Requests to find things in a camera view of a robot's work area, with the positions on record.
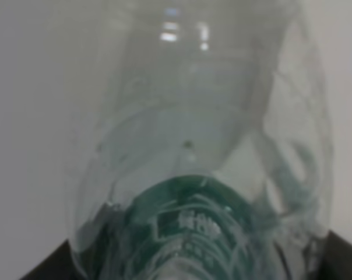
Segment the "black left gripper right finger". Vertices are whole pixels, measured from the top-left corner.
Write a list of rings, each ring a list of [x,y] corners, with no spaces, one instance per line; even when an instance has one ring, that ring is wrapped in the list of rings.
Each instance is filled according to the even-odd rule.
[[[330,232],[318,279],[352,280],[352,244]]]

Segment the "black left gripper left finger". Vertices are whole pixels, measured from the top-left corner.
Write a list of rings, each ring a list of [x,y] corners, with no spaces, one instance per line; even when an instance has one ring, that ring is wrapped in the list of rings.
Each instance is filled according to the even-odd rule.
[[[20,280],[78,280],[83,279],[75,269],[72,261],[71,250],[65,240],[38,266],[33,268]]]

